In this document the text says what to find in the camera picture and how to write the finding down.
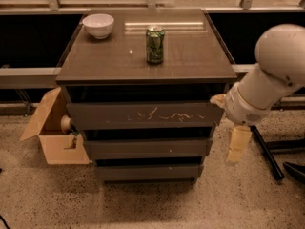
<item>can lid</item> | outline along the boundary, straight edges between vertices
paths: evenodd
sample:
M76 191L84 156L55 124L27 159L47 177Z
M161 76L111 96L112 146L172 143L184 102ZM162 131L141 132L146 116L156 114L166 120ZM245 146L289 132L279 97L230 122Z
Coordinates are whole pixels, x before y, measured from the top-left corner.
M158 25L151 25L151 26L148 26L148 30L158 32L158 31L162 31L163 28Z

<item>box flap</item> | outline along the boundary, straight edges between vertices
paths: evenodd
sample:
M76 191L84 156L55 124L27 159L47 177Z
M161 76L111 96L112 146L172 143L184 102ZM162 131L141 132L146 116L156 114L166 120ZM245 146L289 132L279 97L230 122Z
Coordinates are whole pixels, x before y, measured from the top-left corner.
M32 115L24 133L22 134L20 138L21 141L29 139L35 135L39 135L58 95L60 94L60 91L61 88L58 87L45 93L34 114Z

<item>white bowl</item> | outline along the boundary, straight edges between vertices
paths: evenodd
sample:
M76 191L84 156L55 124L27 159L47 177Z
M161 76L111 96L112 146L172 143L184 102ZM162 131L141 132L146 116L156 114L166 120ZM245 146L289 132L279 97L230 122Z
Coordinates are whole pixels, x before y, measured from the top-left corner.
M85 31L96 39L104 39L113 30L114 19L108 14L92 14L83 19Z

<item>black stand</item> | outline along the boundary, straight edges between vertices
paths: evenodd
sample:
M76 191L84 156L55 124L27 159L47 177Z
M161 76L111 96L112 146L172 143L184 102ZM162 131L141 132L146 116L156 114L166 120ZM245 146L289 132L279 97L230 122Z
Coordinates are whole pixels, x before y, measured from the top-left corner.
M274 174L274 179L281 180L285 178L283 172L279 168L272 151L278 150L278 151L288 151L288 153L295 153L295 151L303 150L305 147L305 138L300 140L292 140L292 141L274 141L274 142L265 142L263 137L261 136L260 132L255 126L251 127L251 131L254 134L258 144L262 148L264 155L270 162L270 165L272 167L272 172ZM305 172L304 166L297 166L295 165L293 169L290 169L292 164L284 165L285 169L289 174L292 175L292 177L295 177L295 173L297 173L297 177L301 177L299 181L302 182L302 180L305 179Z

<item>cabinet top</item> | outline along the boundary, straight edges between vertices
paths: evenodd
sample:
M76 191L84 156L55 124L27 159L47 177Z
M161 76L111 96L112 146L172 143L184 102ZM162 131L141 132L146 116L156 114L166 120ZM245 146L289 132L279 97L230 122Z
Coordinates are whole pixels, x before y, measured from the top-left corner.
M84 31L57 76L58 84L227 82L236 78L202 10L93 10L114 18L113 32L98 40ZM146 61L146 29L164 28L164 60Z

